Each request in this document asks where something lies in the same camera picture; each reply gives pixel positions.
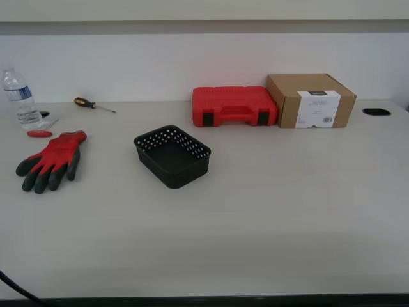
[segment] cardboard box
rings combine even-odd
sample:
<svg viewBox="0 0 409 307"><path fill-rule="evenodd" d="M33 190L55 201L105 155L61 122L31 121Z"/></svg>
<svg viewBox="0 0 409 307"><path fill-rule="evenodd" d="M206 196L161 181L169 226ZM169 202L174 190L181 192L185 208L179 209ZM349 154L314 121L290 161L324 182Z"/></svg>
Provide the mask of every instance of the cardboard box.
<svg viewBox="0 0 409 307"><path fill-rule="evenodd" d="M268 75L280 128L345 127L357 96L328 74Z"/></svg>

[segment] white label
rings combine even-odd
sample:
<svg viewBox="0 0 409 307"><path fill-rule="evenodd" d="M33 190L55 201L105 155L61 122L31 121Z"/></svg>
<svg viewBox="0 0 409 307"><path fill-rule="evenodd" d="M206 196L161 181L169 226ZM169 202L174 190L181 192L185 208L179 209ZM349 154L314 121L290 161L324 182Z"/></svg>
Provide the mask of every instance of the white label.
<svg viewBox="0 0 409 307"><path fill-rule="evenodd" d="M301 103L296 128L333 126L340 94L336 91L299 91L298 94Z"/></svg>

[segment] black cable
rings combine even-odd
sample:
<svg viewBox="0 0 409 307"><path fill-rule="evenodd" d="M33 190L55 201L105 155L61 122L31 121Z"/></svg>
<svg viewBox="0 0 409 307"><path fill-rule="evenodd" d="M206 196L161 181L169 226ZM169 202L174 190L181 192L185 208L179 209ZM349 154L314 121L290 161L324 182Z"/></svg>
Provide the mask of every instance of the black cable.
<svg viewBox="0 0 409 307"><path fill-rule="evenodd" d="M21 294L21 295L25 296L26 298L28 298L30 301L33 301L33 302L39 304L40 306L52 307L52 305L42 301L37 296L35 296L35 295L31 294L30 292L24 290L22 287L20 287L18 284L16 284L14 281L12 281L9 277L7 277L6 274L3 273L2 271L0 271L0 280L3 283L5 283L6 285L8 285L10 288L15 290L16 292L18 292L19 294Z"/></svg>

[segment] screwdriver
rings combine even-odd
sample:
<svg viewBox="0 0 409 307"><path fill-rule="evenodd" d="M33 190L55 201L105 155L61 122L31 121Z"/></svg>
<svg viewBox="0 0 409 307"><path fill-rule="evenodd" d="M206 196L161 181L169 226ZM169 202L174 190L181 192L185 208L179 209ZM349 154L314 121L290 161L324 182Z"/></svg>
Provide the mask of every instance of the screwdriver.
<svg viewBox="0 0 409 307"><path fill-rule="evenodd" d="M95 102L90 102L86 99L77 97L76 99L74 99L74 103L77 104L80 107L90 107L91 109L96 109L96 103ZM99 109L103 109L105 111L109 111L112 113L116 113L116 111L114 110L110 110L110 109L106 109L104 107L98 107Z"/></svg>

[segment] red case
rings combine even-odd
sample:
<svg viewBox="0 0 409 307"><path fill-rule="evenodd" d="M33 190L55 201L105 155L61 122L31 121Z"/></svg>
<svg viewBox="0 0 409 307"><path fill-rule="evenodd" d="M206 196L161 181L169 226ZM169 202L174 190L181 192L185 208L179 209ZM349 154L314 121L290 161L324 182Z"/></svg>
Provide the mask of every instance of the red case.
<svg viewBox="0 0 409 307"><path fill-rule="evenodd" d="M193 90L193 123L216 127L222 122L241 121L249 125L273 125L278 109L262 86L226 86Z"/></svg>

